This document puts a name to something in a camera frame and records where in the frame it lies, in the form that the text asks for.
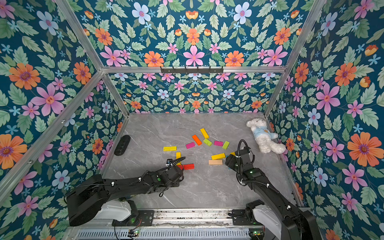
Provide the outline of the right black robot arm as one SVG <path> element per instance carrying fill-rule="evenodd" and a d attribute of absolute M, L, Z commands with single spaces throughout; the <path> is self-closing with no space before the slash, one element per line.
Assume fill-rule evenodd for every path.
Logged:
<path fill-rule="evenodd" d="M 234 170 L 241 184 L 257 193 L 261 199 L 246 204 L 243 214 L 229 214 L 232 218 L 245 219 L 250 224 L 262 224 L 266 239 L 271 240 L 321 240 L 315 216 L 302 211 L 287 200 L 270 182 L 266 174 L 255 168 L 247 150 L 240 155 L 229 155 L 225 165 Z"/>

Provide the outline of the long yellow block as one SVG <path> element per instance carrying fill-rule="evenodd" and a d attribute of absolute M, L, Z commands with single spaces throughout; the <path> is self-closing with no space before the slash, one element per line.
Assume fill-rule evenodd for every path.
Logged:
<path fill-rule="evenodd" d="M 182 157 L 181 152 L 177 152 L 177 153 L 176 153 L 176 159 L 179 159 L 179 158 L 181 158 L 181 157 Z"/>

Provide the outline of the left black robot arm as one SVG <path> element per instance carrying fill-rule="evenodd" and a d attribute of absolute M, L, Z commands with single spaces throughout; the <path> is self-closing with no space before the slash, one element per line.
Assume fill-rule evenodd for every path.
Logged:
<path fill-rule="evenodd" d="M 179 187 L 183 180 L 184 168 L 177 164 L 128 179 L 104 179 L 94 175 L 66 194 L 69 226 L 77 227 L 91 221 L 109 201 L 152 193 L 162 196 L 169 188 Z"/>

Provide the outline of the red block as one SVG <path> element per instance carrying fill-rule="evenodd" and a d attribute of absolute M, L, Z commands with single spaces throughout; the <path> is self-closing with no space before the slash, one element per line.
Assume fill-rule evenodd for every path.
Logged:
<path fill-rule="evenodd" d="M 193 170 L 195 168 L 195 165 L 194 164 L 186 164 L 186 165 L 182 165 L 182 169 L 183 170 Z"/>

